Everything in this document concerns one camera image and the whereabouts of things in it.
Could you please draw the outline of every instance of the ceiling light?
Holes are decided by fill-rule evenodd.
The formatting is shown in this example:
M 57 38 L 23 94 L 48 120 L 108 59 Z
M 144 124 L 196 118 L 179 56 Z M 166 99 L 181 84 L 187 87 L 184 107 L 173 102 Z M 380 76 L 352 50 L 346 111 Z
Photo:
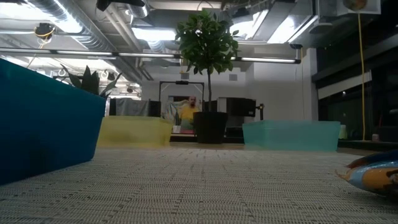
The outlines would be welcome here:
M 141 29 L 132 28 L 137 39 L 146 41 L 175 40 L 174 29 Z
M 59 50 L 58 54 L 112 56 L 111 52 L 88 52 L 88 51 L 74 51 L 74 50 Z
M 7 47 L 0 47 L 0 52 L 8 52 L 8 53 L 32 53 L 32 54 L 51 54 L 49 50 L 42 49 L 13 49 Z
M 296 32 L 287 42 L 293 42 L 297 37 L 302 35 L 305 30 L 307 30 L 316 20 L 318 20 L 318 16 L 314 16 L 305 26 L 303 26 L 300 30 Z
M 286 43 L 294 34 L 294 21 L 288 16 L 275 30 L 274 34 L 267 41 L 269 44 L 283 44 Z
M 255 15 L 253 15 L 253 20 L 255 22 L 254 22 L 251 30 L 247 33 L 245 40 L 254 37 L 256 32 L 259 30 L 262 22 L 264 22 L 264 19 L 266 18 L 268 12 L 269 12 L 268 9 L 266 9 L 266 10 L 263 10 L 262 12 L 258 12 Z
M 119 53 L 119 55 L 122 57 L 175 58 L 174 54 Z
M 295 63 L 294 59 L 242 57 L 243 62 Z
M 27 4 L 17 3 L 0 3 L 0 15 L 2 19 L 18 19 L 18 20 L 43 20 L 49 19 L 48 15 L 42 11 L 37 10 Z

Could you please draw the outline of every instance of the carpet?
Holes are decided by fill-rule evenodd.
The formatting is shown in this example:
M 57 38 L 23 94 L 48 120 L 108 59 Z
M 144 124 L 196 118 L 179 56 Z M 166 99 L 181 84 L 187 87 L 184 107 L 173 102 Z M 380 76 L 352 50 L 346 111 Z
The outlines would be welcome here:
M 0 186 L 0 223 L 398 223 L 398 206 L 334 174 L 329 152 L 98 149 Z

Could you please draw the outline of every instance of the green leaves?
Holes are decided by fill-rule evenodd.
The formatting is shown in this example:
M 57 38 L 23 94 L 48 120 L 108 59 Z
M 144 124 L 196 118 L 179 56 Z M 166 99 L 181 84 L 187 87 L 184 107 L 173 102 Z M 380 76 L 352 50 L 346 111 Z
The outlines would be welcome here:
M 71 74 L 68 71 L 68 69 L 65 66 L 63 66 L 62 64 L 61 64 L 61 66 L 68 73 L 69 79 L 70 79 L 70 82 L 72 82 L 72 85 L 74 85 L 77 88 L 81 88 L 81 82 L 80 82 L 80 79 L 78 78 L 78 76 Z
M 79 88 L 81 90 L 85 90 L 89 93 L 98 95 L 99 92 L 99 88 L 100 88 L 100 78 L 98 77 L 98 73 L 97 71 L 93 72 L 93 74 L 91 74 L 90 68 L 88 66 L 86 66 L 86 70 L 83 74 L 83 81 L 80 82 L 80 79 L 77 75 L 71 74 L 68 69 L 63 66 L 61 64 L 62 68 L 68 73 L 69 75 L 69 79 L 72 82 L 72 85 L 75 86 L 76 88 Z M 115 88 L 116 83 L 118 82 L 120 76 L 122 75 L 122 73 L 120 73 L 115 80 L 113 80 L 111 83 L 109 83 L 104 91 L 101 92 L 100 97 L 103 97 L 105 99 L 107 99 L 107 97 L 109 96 L 109 94 L 106 94 L 107 91 Z
M 100 79 L 98 78 L 97 72 L 91 74 L 90 68 L 86 66 L 86 70 L 83 74 L 83 81 L 81 82 L 81 89 L 86 90 L 92 94 L 98 95 L 98 87 L 100 85 Z
M 220 74 L 233 69 L 231 57 L 238 55 L 239 47 L 233 36 L 239 31 L 231 34 L 229 27 L 227 21 L 217 21 L 216 14 L 210 15 L 205 10 L 178 24 L 175 39 L 180 38 L 181 55 L 190 62 L 187 71 L 193 67 L 194 74 L 202 75 L 206 70 L 211 75 L 214 70 Z
M 105 99 L 107 99 L 107 97 L 109 96 L 109 94 L 106 94 L 106 92 L 107 92 L 107 91 L 110 91 L 110 90 L 112 90 L 113 88 L 116 87 L 116 83 L 118 82 L 118 80 L 119 80 L 119 78 L 120 78 L 120 76 L 121 76 L 122 74 L 123 74 L 123 73 L 119 73 L 119 75 L 116 77 L 116 79 L 113 80 L 111 83 L 109 83 L 109 84 L 105 87 L 105 89 L 101 92 L 101 94 L 100 94 L 99 96 L 100 96 L 100 97 L 103 97 L 103 98 L 105 98 Z

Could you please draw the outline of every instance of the black plant pot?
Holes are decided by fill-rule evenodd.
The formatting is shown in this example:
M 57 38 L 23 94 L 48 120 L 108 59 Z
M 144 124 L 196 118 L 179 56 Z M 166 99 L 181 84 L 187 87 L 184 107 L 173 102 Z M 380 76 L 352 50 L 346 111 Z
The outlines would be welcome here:
M 227 113 L 196 112 L 193 114 L 193 126 L 198 137 L 198 143 L 223 143 Z

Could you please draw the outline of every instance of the plastic bin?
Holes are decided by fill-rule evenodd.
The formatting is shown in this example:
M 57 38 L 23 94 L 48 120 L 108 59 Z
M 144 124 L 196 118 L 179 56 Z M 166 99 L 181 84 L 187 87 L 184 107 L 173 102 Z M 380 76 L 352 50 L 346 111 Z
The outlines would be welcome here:
M 258 121 L 243 124 L 248 149 L 336 151 L 340 122 Z
M 105 100 L 0 59 L 0 184 L 89 161 Z
M 162 118 L 107 116 L 103 119 L 99 147 L 164 147 L 170 145 L 173 124 Z

